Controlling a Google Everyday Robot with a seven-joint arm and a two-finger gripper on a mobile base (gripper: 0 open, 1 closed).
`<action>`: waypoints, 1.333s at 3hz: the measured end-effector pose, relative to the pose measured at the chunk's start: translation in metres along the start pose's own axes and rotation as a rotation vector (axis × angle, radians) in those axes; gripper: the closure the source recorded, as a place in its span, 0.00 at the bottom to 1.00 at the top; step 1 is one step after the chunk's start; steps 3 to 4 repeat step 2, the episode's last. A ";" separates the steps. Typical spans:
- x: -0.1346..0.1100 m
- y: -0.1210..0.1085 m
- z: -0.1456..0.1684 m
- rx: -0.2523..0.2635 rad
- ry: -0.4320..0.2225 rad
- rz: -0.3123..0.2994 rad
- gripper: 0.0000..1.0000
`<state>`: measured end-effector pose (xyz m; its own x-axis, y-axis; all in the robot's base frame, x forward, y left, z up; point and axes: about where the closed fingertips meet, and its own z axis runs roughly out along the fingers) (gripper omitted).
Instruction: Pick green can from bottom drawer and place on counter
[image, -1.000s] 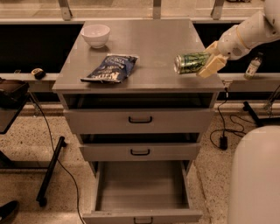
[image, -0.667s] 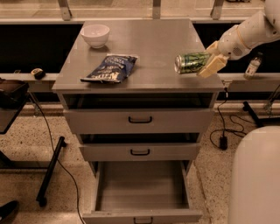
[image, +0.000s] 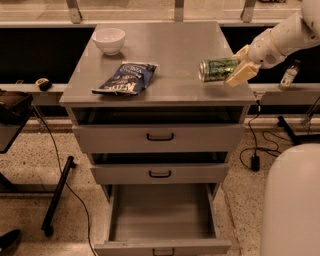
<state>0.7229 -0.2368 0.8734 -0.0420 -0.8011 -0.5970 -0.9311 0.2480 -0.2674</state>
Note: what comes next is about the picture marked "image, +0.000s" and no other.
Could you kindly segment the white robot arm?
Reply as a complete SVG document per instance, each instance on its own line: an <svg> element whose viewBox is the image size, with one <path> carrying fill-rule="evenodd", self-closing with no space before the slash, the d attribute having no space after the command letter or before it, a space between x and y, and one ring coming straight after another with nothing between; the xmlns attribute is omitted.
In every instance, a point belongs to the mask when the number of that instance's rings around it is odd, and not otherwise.
<svg viewBox="0 0 320 256"><path fill-rule="evenodd" d="M320 42L320 0L254 38L235 57L225 83L236 86ZM273 162L266 181L259 256L320 256L320 144L293 146Z"/></svg>

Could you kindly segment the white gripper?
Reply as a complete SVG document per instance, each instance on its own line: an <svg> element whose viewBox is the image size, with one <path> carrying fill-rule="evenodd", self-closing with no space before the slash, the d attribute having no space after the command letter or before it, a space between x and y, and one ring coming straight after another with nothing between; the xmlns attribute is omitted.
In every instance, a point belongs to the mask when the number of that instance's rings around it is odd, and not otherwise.
<svg viewBox="0 0 320 256"><path fill-rule="evenodd" d="M232 87L255 77L260 67L271 69L286 59L277 49L271 29L266 29L256 36L250 45L243 46L234 54L234 57L242 62L225 80L225 83Z"/></svg>

